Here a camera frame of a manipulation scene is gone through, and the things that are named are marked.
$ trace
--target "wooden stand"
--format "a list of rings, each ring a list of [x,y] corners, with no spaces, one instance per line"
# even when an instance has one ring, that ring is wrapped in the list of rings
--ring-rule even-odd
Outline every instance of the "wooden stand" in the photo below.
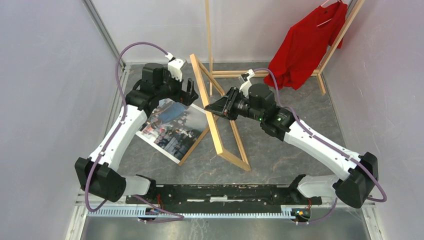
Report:
[[[199,94],[201,101],[203,103],[203,107],[209,105],[209,97],[208,90],[205,86],[205,82],[203,80],[202,73],[204,73],[210,81],[210,85],[215,87],[221,96],[225,95],[224,89],[218,84],[215,80],[214,76],[206,69],[206,67],[199,61],[199,59],[194,55],[190,55],[191,64],[193,66],[194,76],[196,78],[196,82],[199,88]],[[234,133],[235,141],[238,146],[238,150],[241,155],[241,159],[229,152],[224,148],[223,141],[221,140],[220,131],[218,130],[217,121],[214,118],[214,115],[206,111],[206,119],[209,124],[210,134],[212,135],[213,144],[215,145],[216,153],[229,161],[230,163],[246,170],[250,171],[251,166],[249,165],[249,160],[245,152],[245,148],[242,143],[242,139],[240,138],[239,130],[237,129],[237,125],[235,121],[229,121],[231,124],[232,132]]]
[[[353,9],[350,12],[349,16],[346,19],[346,22],[344,23],[343,27],[341,28],[340,32],[338,33],[334,43],[329,48],[327,53],[324,55],[323,59],[321,60],[321,63],[319,64],[318,68],[313,71],[311,74],[311,77],[316,77],[319,84],[319,89],[321,90],[321,94],[325,95],[326,88],[324,86],[324,81],[322,77],[322,73],[324,68],[326,67],[327,63],[329,62],[331,56],[333,55],[334,51],[336,50],[336,47],[339,45],[340,41],[343,39],[343,36],[345,35],[346,31],[350,27],[352,21],[358,14],[359,10],[361,9],[362,5],[364,4],[365,0],[357,0],[354,3]],[[244,74],[247,72],[247,70],[232,70],[232,71],[214,71],[213,69],[213,57],[212,57],[212,46],[211,46],[211,23],[210,23],[210,17],[209,17],[209,0],[205,0],[205,7],[206,7],[206,28],[207,28],[207,46],[208,46],[208,52],[209,52],[209,72],[212,74],[214,78],[238,78],[240,74]],[[255,72],[255,77],[266,77],[268,75],[268,72],[266,71],[258,71]],[[213,85],[210,84],[209,88],[209,95],[212,96],[212,89]]]

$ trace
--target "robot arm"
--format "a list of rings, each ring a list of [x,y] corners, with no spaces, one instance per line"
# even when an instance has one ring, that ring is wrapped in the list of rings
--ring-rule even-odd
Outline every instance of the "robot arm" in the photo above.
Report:
[[[152,111],[162,99],[191,105],[199,96],[194,90],[193,80],[188,79],[186,90],[183,88],[181,69],[185,60],[166,55],[170,60],[167,68],[157,63],[147,63],[142,70],[142,79],[137,81],[133,89],[126,95],[127,112],[124,120],[124,107],[109,133],[88,158],[80,157],[75,163],[75,170],[82,189],[85,188],[88,174],[95,159],[100,160],[95,167],[90,181],[89,192],[111,202],[122,196],[145,195],[154,180],[144,176],[120,176],[117,173],[122,156],[136,132],[147,121]],[[117,126],[119,130],[110,139]]]
[[[265,133],[302,149],[334,172],[330,176],[301,175],[296,178],[296,187],[305,197],[337,196],[347,205],[360,208],[375,184],[350,159],[364,165],[378,179],[377,158],[369,152],[362,156],[348,150],[319,134],[303,120],[296,121],[291,111],[277,106],[274,93],[267,85],[250,83],[252,76],[251,71],[242,74],[240,90],[232,87],[221,99],[206,106],[205,110],[228,120],[236,120],[241,115],[259,121]],[[334,148],[350,158],[341,155]]]

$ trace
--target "white wall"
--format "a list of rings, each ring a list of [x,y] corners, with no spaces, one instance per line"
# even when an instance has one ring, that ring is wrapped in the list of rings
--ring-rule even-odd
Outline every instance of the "white wall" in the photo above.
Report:
[[[208,59],[205,0],[93,2],[119,51],[131,43],[148,41],[175,56],[188,59],[195,53],[202,61]],[[289,28],[323,2],[209,0],[214,60],[270,61]],[[124,60],[165,62],[166,59],[159,51],[140,46],[128,51]]]
[[[378,157],[393,240],[424,234],[423,11],[422,0],[366,1],[324,72],[347,147]]]
[[[78,0],[3,1],[0,32],[0,239],[63,239],[115,61]]]

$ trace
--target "red t-shirt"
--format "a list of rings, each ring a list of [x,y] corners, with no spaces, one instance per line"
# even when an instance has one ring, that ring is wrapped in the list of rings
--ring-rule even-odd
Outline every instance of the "red t-shirt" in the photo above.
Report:
[[[333,44],[343,24],[345,24],[348,5],[335,2],[328,7],[317,7],[308,16],[290,28],[283,43],[269,63],[278,88],[283,86],[300,88],[318,67]],[[319,24],[331,19],[321,26]],[[263,81],[274,88],[270,75]]]

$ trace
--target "clothes hanger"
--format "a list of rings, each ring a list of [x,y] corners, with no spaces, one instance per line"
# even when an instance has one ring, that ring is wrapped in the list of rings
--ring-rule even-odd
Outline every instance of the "clothes hanger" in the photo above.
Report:
[[[327,1],[325,1],[323,4],[321,4],[321,7],[323,7],[326,3],[328,3],[330,0],[327,0]],[[318,24],[318,25],[316,25],[317,27],[319,27],[319,26],[321,26],[321,25],[323,25],[323,24],[326,24],[326,23],[328,23],[328,22],[330,22],[331,21],[331,19],[333,19],[333,18],[330,18],[330,19],[328,19],[327,21],[325,21],[325,22],[323,22],[323,23],[321,23],[321,24]]]

